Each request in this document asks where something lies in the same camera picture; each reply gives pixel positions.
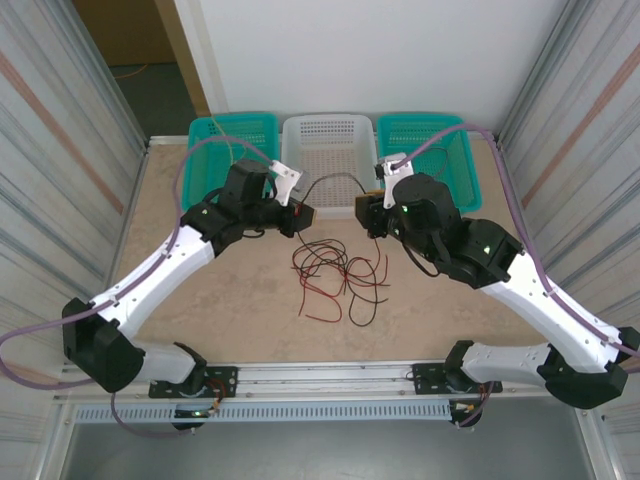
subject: orange stripe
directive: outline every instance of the orange stripe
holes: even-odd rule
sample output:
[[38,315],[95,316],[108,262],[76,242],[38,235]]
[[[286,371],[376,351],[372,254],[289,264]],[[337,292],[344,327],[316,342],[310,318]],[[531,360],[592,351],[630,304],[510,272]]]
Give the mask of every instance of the orange stripe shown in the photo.
[[71,157],[80,165],[80,168],[87,174],[91,181],[95,184],[98,190],[105,196],[109,203],[116,209],[119,214],[124,211],[124,205],[118,200],[115,193],[113,193],[107,184],[100,178],[100,175],[93,169],[91,164],[84,157],[82,152],[76,147],[71,137],[64,131],[62,126],[53,118],[53,115],[47,110],[42,102],[36,97],[35,93],[22,76],[9,62],[9,59],[0,51],[0,71],[5,78],[13,85],[22,98],[29,104],[33,111],[40,117],[42,123],[49,129],[54,137],[60,142],[60,144],[69,152]]
[[538,193],[538,190],[542,187],[544,182],[551,176],[553,171],[558,168],[558,165],[564,160],[567,154],[575,146],[576,142],[580,139],[585,130],[589,127],[591,122],[598,116],[600,112],[607,106],[613,96],[618,93],[618,90],[625,84],[631,74],[635,71],[636,67],[640,65],[640,43],[633,50],[631,55],[627,57],[624,63],[620,66],[615,75],[609,80],[609,83],[602,93],[598,96],[593,106],[589,109],[587,115],[582,119],[576,129],[569,135],[569,138],[565,140],[562,147],[553,156],[549,165],[545,167],[536,182],[531,187],[531,190],[522,198],[522,206],[527,208],[531,200]]

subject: wooden door frame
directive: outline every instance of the wooden door frame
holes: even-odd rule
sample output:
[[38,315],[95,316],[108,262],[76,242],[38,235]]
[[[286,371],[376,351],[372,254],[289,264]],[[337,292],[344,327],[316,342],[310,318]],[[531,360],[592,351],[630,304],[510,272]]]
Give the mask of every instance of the wooden door frame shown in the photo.
[[196,65],[193,62],[191,56],[191,50],[189,49],[189,43],[187,37],[184,34],[182,28],[182,22],[178,15],[174,0],[155,0],[158,12],[160,12],[160,18],[162,24],[169,37],[169,43],[173,49],[173,53],[176,56],[180,73],[184,79],[184,83],[187,86],[191,103],[196,111],[198,117],[208,117],[211,115],[207,99],[200,83],[200,77],[196,70]]

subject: basket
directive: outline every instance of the basket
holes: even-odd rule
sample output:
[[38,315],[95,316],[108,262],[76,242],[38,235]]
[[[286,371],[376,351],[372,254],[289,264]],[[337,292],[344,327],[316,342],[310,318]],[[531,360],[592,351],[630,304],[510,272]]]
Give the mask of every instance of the basket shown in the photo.
[[[383,115],[378,120],[380,156],[400,152],[409,154],[439,131],[459,123],[463,123],[460,117],[437,113]],[[443,137],[413,160],[413,170],[446,183],[461,213],[473,212],[482,206],[467,132]]]
[[[305,115],[284,122],[282,163],[302,171],[299,199],[320,177],[347,172],[366,191],[380,188],[374,167],[376,145],[371,120],[362,115]],[[348,177],[323,180],[305,203],[316,209],[318,218],[352,218],[360,187]]]
[[[259,148],[269,158],[278,160],[278,120],[271,113],[240,113],[216,115],[215,121],[226,135],[242,138]],[[222,135],[211,117],[197,118],[189,127],[189,148],[212,135]],[[260,160],[242,145],[231,144],[233,160],[250,158]],[[231,168],[229,145],[225,142],[209,143],[198,149],[187,160],[182,188],[182,208],[187,210],[201,202],[210,191],[224,185]]]

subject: teal plastic basket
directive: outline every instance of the teal plastic basket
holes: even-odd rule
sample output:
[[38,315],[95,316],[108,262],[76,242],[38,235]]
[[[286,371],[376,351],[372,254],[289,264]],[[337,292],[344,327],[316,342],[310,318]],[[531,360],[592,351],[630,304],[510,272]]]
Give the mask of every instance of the teal plastic basket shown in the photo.
[[[272,113],[238,113],[216,115],[215,120],[226,135],[242,138],[260,149],[270,159],[280,159],[278,119]],[[211,117],[197,118],[189,127],[189,148],[209,138],[222,135]],[[242,145],[231,144],[233,160],[260,160]],[[182,187],[182,208],[187,210],[202,201],[210,191],[224,185],[231,168],[229,146],[225,142],[208,143],[187,160]]]
[[[438,113],[383,115],[378,120],[380,156],[401,152],[409,154],[439,131],[459,123],[463,123],[460,117]],[[473,212],[482,206],[467,132],[443,137],[433,148],[413,160],[413,170],[446,183],[460,212]]]

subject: cable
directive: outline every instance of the cable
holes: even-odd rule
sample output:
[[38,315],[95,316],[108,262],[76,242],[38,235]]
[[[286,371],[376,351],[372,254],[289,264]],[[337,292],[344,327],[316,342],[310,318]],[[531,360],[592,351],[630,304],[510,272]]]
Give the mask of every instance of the cable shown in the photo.
[[220,403],[222,403],[222,399],[226,398],[227,389],[224,386],[224,382],[217,378],[209,378],[209,380],[207,380],[207,385],[211,387],[211,390],[213,390],[214,393],[216,391],[216,385],[218,385],[219,387],[218,390],[220,391],[220,395],[218,395],[218,397],[213,401],[213,403],[211,404],[211,409],[209,409],[209,414],[213,415],[218,411],[218,408],[220,408]]
[[493,391],[493,385],[494,385],[494,382],[489,382],[489,389],[487,390],[487,393],[483,397],[481,397],[482,401],[480,402],[480,405],[478,405],[478,407],[476,409],[474,409],[473,413],[471,415],[469,415],[467,418],[465,418],[463,421],[456,422],[456,425],[458,427],[464,427],[466,424],[471,422],[471,420],[473,420],[478,415],[480,415],[480,412],[482,412],[484,407],[487,405],[487,402],[489,401],[489,396],[491,395],[491,392]]
[[424,273],[427,277],[436,278],[438,275],[440,275],[440,272],[437,269],[436,269],[437,273],[431,273],[429,270],[427,270],[425,266],[422,265],[418,261],[418,259],[413,255],[413,252],[411,251],[411,249],[407,247],[404,242],[402,242],[402,248],[404,248],[404,251],[407,252],[407,255],[409,256],[411,261],[414,263],[414,265],[418,267],[420,271]]
[[[524,244],[527,252],[529,252],[529,255],[531,256],[531,259],[533,260],[533,264],[535,265],[536,273],[538,274],[538,277],[540,279],[540,283],[542,284],[542,286],[546,290],[547,295],[549,295],[553,299],[553,301],[556,302],[556,304],[558,304],[558,306],[560,306],[560,308],[562,308],[569,316],[571,316],[571,318],[576,320],[588,332],[590,332],[591,334],[595,335],[596,338],[600,339],[603,342],[606,342],[606,343],[610,344],[612,347],[616,348],[617,350],[621,351],[622,353],[625,353],[625,354],[630,355],[632,357],[640,358],[640,352],[632,350],[629,347],[625,347],[621,343],[616,342],[615,339],[609,339],[609,337],[607,335],[605,335],[604,333],[602,333],[600,330],[598,330],[597,327],[591,325],[586,319],[582,318],[582,315],[580,315],[578,312],[576,312],[562,298],[560,298],[560,296],[556,293],[555,289],[549,283],[549,278],[547,277],[547,274],[546,274],[546,272],[544,270],[544,266],[542,265],[542,261],[540,260],[540,256],[538,255],[538,251],[535,248],[533,242],[531,241],[531,239],[529,238],[529,235],[527,233],[527,229],[526,229],[525,223],[524,223],[524,218],[522,217],[522,213],[520,212],[520,209],[518,208],[518,199],[516,197],[515,191],[513,190],[513,187],[511,186],[511,183],[509,182],[509,174],[507,173],[507,167],[506,167],[506,165],[504,163],[504,159],[502,158],[502,156],[500,155],[500,152],[498,151],[498,147],[497,147],[495,141],[493,140],[493,135],[491,134],[491,132],[489,132],[488,130],[485,130],[482,127],[474,125],[472,123],[461,123],[461,124],[458,124],[458,125],[453,125],[452,127],[445,128],[444,130],[436,133],[429,140],[427,140],[425,143],[423,143],[420,147],[418,147],[416,150],[414,150],[412,153],[410,153],[402,161],[394,164],[391,167],[391,169],[392,170],[397,170],[398,168],[406,165],[408,162],[412,161],[418,155],[420,155],[421,153],[425,152],[428,148],[430,148],[435,142],[437,142],[441,138],[449,135],[450,133],[457,132],[457,131],[460,131],[460,130],[468,130],[468,131],[472,131],[472,132],[478,132],[484,137],[484,139],[489,144],[489,147],[491,148],[491,153],[493,154],[493,158],[494,158],[494,160],[496,162],[496,167],[498,169],[498,174],[500,175],[500,181],[502,183],[502,188],[503,188],[503,190],[505,192],[505,196],[507,198],[507,206],[509,207],[509,212],[511,213],[511,218],[513,219],[513,223],[515,224],[516,231],[518,232],[518,235],[522,239],[522,243]],[[636,368],[632,369],[632,373],[635,373],[637,371],[640,371],[640,369],[636,369]]]
[[446,148],[443,148],[443,147],[431,147],[431,148],[429,148],[429,150],[427,152],[430,152],[432,150],[442,150],[444,152],[444,154],[445,154],[444,162],[442,164],[442,167],[440,167],[440,170],[438,170],[438,173],[436,173],[434,175],[431,175],[433,178],[437,179],[440,175],[442,175],[444,173],[444,171],[447,168],[447,164],[449,163],[449,151]]
[[137,435],[138,437],[154,438],[154,439],[176,438],[176,437],[181,437],[183,435],[187,435],[189,433],[193,433],[194,432],[194,429],[179,430],[179,431],[175,431],[175,432],[150,432],[148,430],[138,430],[137,428],[133,428],[131,425],[128,425],[127,423],[125,423],[124,420],[122,420],[122,418],[120,418],[120,415],[118,415],[118,412],[116,411],[116,394],[115,394],[115,392],[111,394],[111,415],[113,415],[113,418],[115,419],[115,421],[116,421],[116,423],[118,425],[120,425],[122,428],[124,428],[127,432],[133,433],[134,435]]
[[[182,170],[184,169],[184,166],[187,163],[187,160],[191,157],[191,155],[194,152],[196,152],[198,149],[202,148],[204,145],[208,143],[226,142],[226,141],[244,145],[246,148],[254,152],[265,163],[271,164],[271,160],[269,159],[269,157],[267,157],[263,152],[258,150],[255,146],[253,146],[252,144],[250,144],[249,142],[241,138],[231,137],[228,135],[214,135],[212,137],[205,138],[204,140],[201,140],[200,142],[196,143],[193,147],[191,147],[187,151],[184,158],[180,161],[180,164],[178,165],[178,168],[176,170],[176,175],[174,176],[173,182],[171,184],[171,193],[173,195],[173,204],[175,207],[176,218],[174,222],[174,228],[167,242],[167,248],[165,252],[161,253],[158,256],[158,258],[156,258],[156,260],[151,264],[151,266],[146,271],[144,271],[138,278],[136,278],[133,282],[131,282],[127,287],[119,291],[114,296],[113,300],[107,300],[106,302],[101,303],[100,305],[96,305],[93,308],[87,310],[86,312],[71,315],[69,317],[60,318],[58,320],[43,323],[40,325],[22,327],[22,328],[13,330],[11,332],[7,332],[4,335],[0,336],[0,348],[2,347],[4,342],[6,342],[7,340],[10,340],[11,338],[14,338],[20,335],[26,335],[29,333],[38,332],[40,330],[45,330],[48,328],[61,327],[62,325],[77,322],[79,320],[83,320],[87,317],[90,317],[91,315],[95,315],[96,313],[101,312],[105,308],[110,307],[114,303],[114,300],[117,302],[119,299],[127,295],[129,292],[137,288],[147,278],[149,278],[149,276],[158,269],[158,267],[162,264],[165,258],[169,255],[169,253],[171,252],[171,249],[176,243],[176,239],[178,238],[178,233],[180,231],[180,217],[182,216],[182,213],[183,213],[182,207],[180,204],[180,195],[178,194],[178,181],[180,179]],[[0,371],[10,380],[13,380],[14,382],[19,383],[20,385],[23,385],[25,387],[33,388],[36,390],[62,390],[65,388],[79,387],[81,385],[88,385],[90,383],[93,383],[93,380],[90,378],[86,380],[80,380],[77,382],[67,382],[67,383],[57,383],[57,384],[44,384],[44,383],[32,382],[31,380],[27,380],[26,378],[22,378],[19,375],[15,374],[4,362],[1,354],[0,354]]]
[[211,190],[209,193],[207,193],[204,196],[202,201],[206,202],[206,203],[211,203],[214,198],[216,198],[218,195],[220,195],[221,191],[222,191],[222,188],[215,188],[215,189]]
[[362,186],[362,183],[360,183],[360,181],[354,177],[353,175],[351,175],[350,173],[347,172],[338,172],[338,173],[330,173],[329,175],[324,175],[318,179],[316,179],[311,186],[309,187],[309,190],[307,190],[307,193],[304,195],[304,197],[302,197],[302,200],[300,200],[300,203],[304,203],[307,200],[307,197],[309,197],[309,194],[311,193],[311,190],[314,189],[314,187],[324,181],[327,180],[329,178],[336,178],[336,177],[346,177],[346,178],[350,178],[351,180],[353,180],[354,182],[356,182],[358,184],[358,187],[360,187],[360,190],[362,190],[362,193],[367,193],[367,191],[365,190],[365,188]]
[[[218,129],[218,132],[220,132],[220,135],[227,135],[213,115],[211,115],[211,122]],[[233,162],[235,161],[233,158],[233,148],[231,147],[231,142],[227,142],[227,147],[229,148],[229,168],[231,168],[231,165],[233,165]],[[244,150],[238,160],[241,160],[247,154],[247,146],[243,145],[243,147],[244,147]]]
[[121,80],[123,78],[129,78],[129,77],[133,77],[139,73],[142,73],[147,67],[149,66],[148,63],[145,63],[143,66],[141,66],[138,70],[136,70],[135,72],[131,72],[131,73],[127,73],[125,75],[118,75],[117,77],[113,77],[116,80]]
[[257,233],[257,235],[247,235],[246,233],[243,233],[242,237],[243,238],[262,238],[264,237],[265,233],[267,233],[264,230],[254,230],[254,231]]
[[271,185],[271,198],[276,198],[278,196],[278,187],[276,187],[276,179],[271,176],[271,174],[267,174],[267,182]]
[[[335,178],[335,177],[350,178],[358,185],[358,187],[363,193],[366,193],[365,188],[358,181],[358,179],[354,177],[352,174],[347,172],[332,173],[329,175],[324,175],[318,178],[317,180],[315,180],[309,187],[309,190],[304,195],[300,203],[304,204],[306,199],[309,197],[309,194],[315,188],[315,186],[318,185],[318,183],[328,178]],[[381,260],[381,253],[380,253],[380,247],[378,245],[378,242],[374,240],[376,245],[376,251],[378,253],[378,259],[374,267],[371,265],[370,260],[366,258],[354,257],[350,259],[349,256],[347,255],[345,245],[339,240],[328,238],[323,240],[306,242],[302,238],[302,235],[300,235],[299,232],[297,233],[297,235],[298,235],[298,239],[302,243],[302,246],[298,247],[293,252],[291,261],[292,261],[294,270],[296,270],[296,272],[300,277],[300,285],[302,285],[302,301],[300,304],[298,315],[302,314],[302,311],[304,309],[304,305],[306,302],[307,290],[309,290],[311,292],[317,293],[319,295],[322,295],[330,299],[338,309],[338,316],[335,319],[320,318],[320,317],[316,317],[309,314],[305,314],[305,316],[307,318],[311,318],[313,320],[318,320],[325,323],[340,322],[340,320],[342,320],[342,307],[340,306],[340,303],[336,300],[336,298],[341,294],[343,295],[346,294],[346,291],[348,289],[352,294],[351,301],[349,303],[349,310],[348,310],[349,320],[351,321],[351,323],[353,323],[357,327],[366,327],[370,325],[376,317],[378,304],[384,303],[388,300],[388,299],[380,300],[378,297],[378,287],[388,286],[384,282],[386,281],[387,272],[389,268],[389,258],[388,256],[385,255],[384,278],[380,282],[378,282],[376,271],[380,266],[380,260]],[[304,259],[301,262],[299,262],[298,257],[303,252],[309,252],[309,253],[306,257],[304,257]],[[362,274],[362,275],[353,273],[354,266],[357,265],[358,262],[364,262],[366,266],[369,268],[370,272],[368,274]],[[338,273],[342,277],[340,288],[335,293],[328,293],[325,290],[321,289],[320,287],[309,283],[310,278],[319,277],[318,271],[321,267],[324,267],[324,266],[330,266],[334,268],[335,270],[338,271]],[[372,277],[373,281],[368,281],[367,279],[369,277]],[[374,299],[372,300],[360,295],[358,292],[356,292],[354,287],[358,287],[358,288],[373,287]],[[356,301],[356,298],[373,305],[371,318],[364,323],[358,323],[353,318],[353,305]]]

